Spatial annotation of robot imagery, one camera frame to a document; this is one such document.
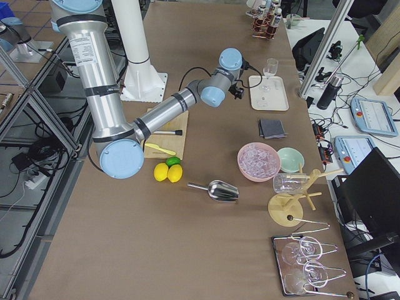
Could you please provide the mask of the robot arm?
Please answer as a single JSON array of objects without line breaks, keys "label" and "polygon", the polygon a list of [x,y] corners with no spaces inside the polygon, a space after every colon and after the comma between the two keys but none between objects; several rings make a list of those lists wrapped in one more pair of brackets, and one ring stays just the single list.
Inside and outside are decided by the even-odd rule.
[{"label": "robot arm", "polygon": [[53,28],[65,34],[79,71],[94,121],[92,135],[100,168],[112,178],[125,179],[142,167],[141,142],[198,101],[219,106],[238,81],[242,54],[225,49],[211,77],[190,82],[164,99],[166,74],[150,62],[143,19],[137,1],[113,1],[126,53],[123,84],[106,41],[107,20],[101,1],[51,1]]}]

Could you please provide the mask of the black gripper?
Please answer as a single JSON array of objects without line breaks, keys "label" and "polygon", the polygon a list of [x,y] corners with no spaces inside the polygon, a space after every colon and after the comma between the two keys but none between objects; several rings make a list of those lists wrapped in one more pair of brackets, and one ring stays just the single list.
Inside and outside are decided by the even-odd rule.
[{"label": "black gripper", "polygon": [[244,88],[239,87],[236,83],[230,86],[228,91],[234,96],[234,99],[242,99],[244,94]]}]

